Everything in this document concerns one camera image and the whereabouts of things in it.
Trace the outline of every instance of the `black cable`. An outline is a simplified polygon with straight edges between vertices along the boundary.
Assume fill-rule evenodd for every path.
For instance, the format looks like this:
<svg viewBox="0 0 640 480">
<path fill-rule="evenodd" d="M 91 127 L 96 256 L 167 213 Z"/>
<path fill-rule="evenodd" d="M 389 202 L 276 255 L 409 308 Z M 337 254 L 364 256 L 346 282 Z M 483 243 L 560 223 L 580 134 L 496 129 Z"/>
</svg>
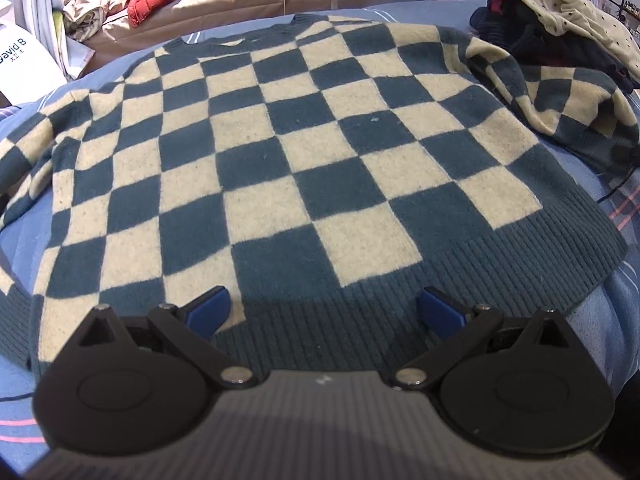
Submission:
<svg viewBox="0 0 640 480">
<path fill-rule="evenodd" d="M 620 182 L 620 184 L 618 184 L 616 187 L 611 189 L 611 191 L 609 191 L 605 196 L 597 199 L 596 202 L 599 204 L 599 203 L 602 203 L 605 200 L 611 198 L 617 190 L 619 190 L 622 186 L 624 186 L 628 182 L 628 180 L 631 178 L 631 176 L 634 174 L 634 171 L 637 168 L 638 168 L 637 166 L 632 167 L 631 171 L 629 171 L 629 174 L 624 178 L 624 180 L 622 182 Z"/>
<path fill-rule="evenodd" d="M 13 397 L 0 397 L 0 402 L 15 402 L 16 400 L 24 400 L 33 397 L 33 392 L 29 392 L 28 394 L 16 395 Z"/>
</svg>

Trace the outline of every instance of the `blue and cream checkered pattern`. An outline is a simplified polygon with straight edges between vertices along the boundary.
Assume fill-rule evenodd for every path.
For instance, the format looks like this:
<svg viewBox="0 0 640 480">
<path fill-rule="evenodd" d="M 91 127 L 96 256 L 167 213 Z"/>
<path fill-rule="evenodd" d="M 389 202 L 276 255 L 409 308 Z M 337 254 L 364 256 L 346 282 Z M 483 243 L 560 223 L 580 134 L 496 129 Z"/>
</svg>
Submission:
<svg viewBox="0 0 640 480">
<path fill-rule="evenodd" d="M 178 40 L 70 92 L 0 144 L 0 226 L 54 190 L 34 363 L 97 303 L 141 314 L 215 285 L 234 302 L 215 344 L 258 373 L 408 360 L 424 349 L 412 318 L 426 285 L 512 314 L 567 312 L 626 246 L 470 70 L 562 139 L 563 113 L 514 95 L 534 83 L 510 61 L 449 29 L 299 16 Z M 564 110 L 579 120 L 575 98 Z M 626 111 L 615 116 L 632 130 Z"/>
</svg>

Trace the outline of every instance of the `sweater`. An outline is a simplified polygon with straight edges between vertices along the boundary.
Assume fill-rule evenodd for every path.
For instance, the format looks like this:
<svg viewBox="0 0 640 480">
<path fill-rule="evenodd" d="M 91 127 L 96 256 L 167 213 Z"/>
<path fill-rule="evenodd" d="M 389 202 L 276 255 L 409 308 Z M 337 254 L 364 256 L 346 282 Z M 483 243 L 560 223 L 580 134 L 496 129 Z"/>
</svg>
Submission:
<svg viewBox="0 0 640 480">
<path fill-rule="evenodd" d="M 461 32 L 338 17 L 172 41 L 69 92 L 0 144 L 0 228 L 53 187 L 33 299 L 0 272 L 0 349 L 39 374 L 92 306 L 142 315 L 215 285 L 232 313 L 213 344 L 258 376 L 415 358 L 428 285 L 511 315 L 570 312 L 625 242 L 471 69 L 523 119 L 555 117 L 558 139 L 582 124 L 582 142 L 638 142 L 604 74 L 525 80 Z M 607 137 L 588 126 L 597 110 Z"/>
</svg>

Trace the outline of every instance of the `bed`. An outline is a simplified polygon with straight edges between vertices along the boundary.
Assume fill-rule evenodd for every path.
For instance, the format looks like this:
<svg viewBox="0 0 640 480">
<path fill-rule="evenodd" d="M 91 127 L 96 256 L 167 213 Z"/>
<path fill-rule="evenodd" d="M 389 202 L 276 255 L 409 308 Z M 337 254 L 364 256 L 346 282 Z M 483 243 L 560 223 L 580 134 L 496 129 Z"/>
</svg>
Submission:
<svg viewBox="0 0 640 480">
<path fill-rule="evenodd" d="M 337 8 L 360 8 L 384 1 L 337 0 Z M 245 20 L 331 8 L 332 0 L 176 0 L 135 28 L 130 26 L 127 11 L 123 10 L 109 17 L 102 30 L 85 41 L 95 54 L 84 73 L 182 34 Z"/>
<path fill-rule="evenodd" d="M 484 4 L 483 0 L 409 2 L 360 10 L 341 10 L 340 14 L 381 22 L 423 23 L 469 31 L 469 16 Z M 196 32 L 184 39 L 188 43 L 196 43 L 211 37 L 225 37 L 289 20 L 290 16 L 281 16 L 237 23 Z M 99 88 L 117 78 L 145 52 L 148 50 L 121 57 L 91 76 L 23 107 L 17 114 L 0 122 L 0 139 L 34 111 L 59 98 L 65 91 L 71 88 Z M 640 117 L 640 100 L 634 97 L 632 106 Z M 607 194 L 609 187 L 606 183 L 580 160 L 561 148 L 545 145 L 594 199 Z M 576 308 L 569 320 L 613 392 L 618 394 L 639 367 L 640 280 L 637 269 L 640 269 L 640 171 L 636 171 L 601 206 L 628 241 L 629 252 L 620 267 Z M 0 232 L 0 257 L 9 261 L 27 290 L 33 290 L 35 273 L 49 240 L 51 207 L 52 193 L 48 192 L 25 216 Z M 28 394 L 33 390 L 33 378 L 1 357 L 0 377 L 0 397 L 5 398 L 0 400 L 0 455 L 18 471 L 24 471 L 47 449 L 30 411 Z"/>
</svg>

